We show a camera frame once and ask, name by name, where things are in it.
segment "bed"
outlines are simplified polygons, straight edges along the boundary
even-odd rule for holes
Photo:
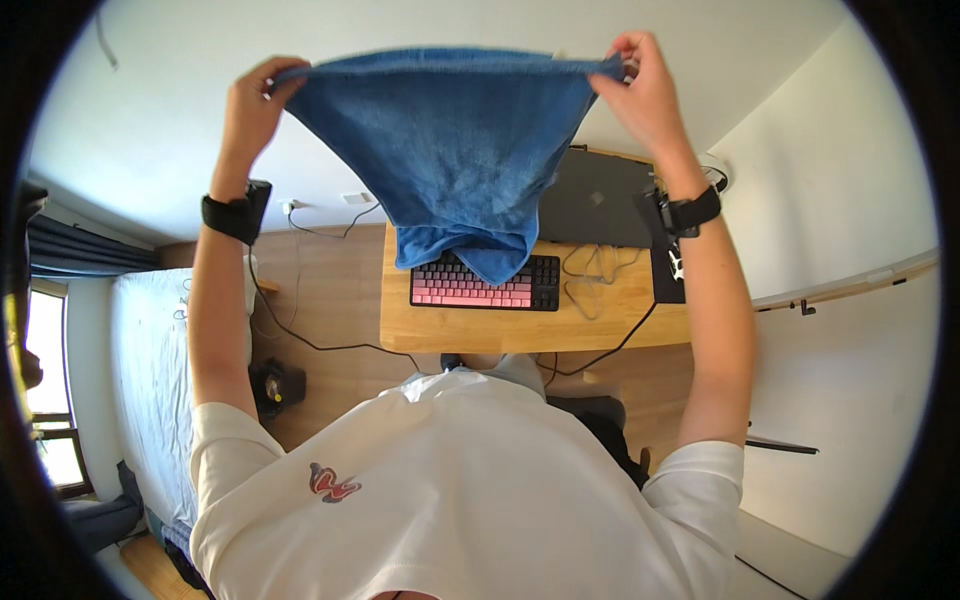
[[[256,259],[253,260],[254,272]],[[149,513],[151,529],[190,559],[189,537],[197,520],[197,495],[187,461],[193,438],[193,383],[187,363],[186,319],[193,269],[119,276],[110,295],[110,353],[117,425],[127,465]],[[247,314],[256,294],[246,276]],[[246,356],[252,340],[247,329]]]

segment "person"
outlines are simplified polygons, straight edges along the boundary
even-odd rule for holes
[[[652,154],[671,200],[708,182],[649,33],[611,53],[629,84],[589,78]],[[243,197],[305,65],[268,60],[229,90],[209,195]],[[733,568],[755,360],[753,310],[722,217],[680,241],[694,356],[677,447],[642,490],[542,383],[457,369],[361,403],[290,453],[260,426],[244,364],[241,243],[204,226],[188,324],[196,407],[190,540],[229,598],[717,598]]]

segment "window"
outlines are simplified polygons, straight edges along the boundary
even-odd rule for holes
[[[66,287],[34,279],[27,323],[27,349],[40,359],[43,380],[27,390],[36,452],[61,497],[93,492],[80,450],[80,436],[66,384],[63,331]]]

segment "black wristband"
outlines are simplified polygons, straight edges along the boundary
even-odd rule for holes
[[[201,203],[204,224],[252,246],[260,234],[272,188],[266,181],[251,180],[244,198],[222,203],[204,196]]]
[[[695,201],[668,202],[661,197],[660,215],[666,230],[676,237],[700,235],[700,225],[712,221],[720,214],[720,197],[712,185]]]

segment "blue curtain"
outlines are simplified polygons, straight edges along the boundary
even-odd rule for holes
[[[43,215],[27,225],[30,275],[37,277],[111,277],[155,271],[156,254],[111,240]]]

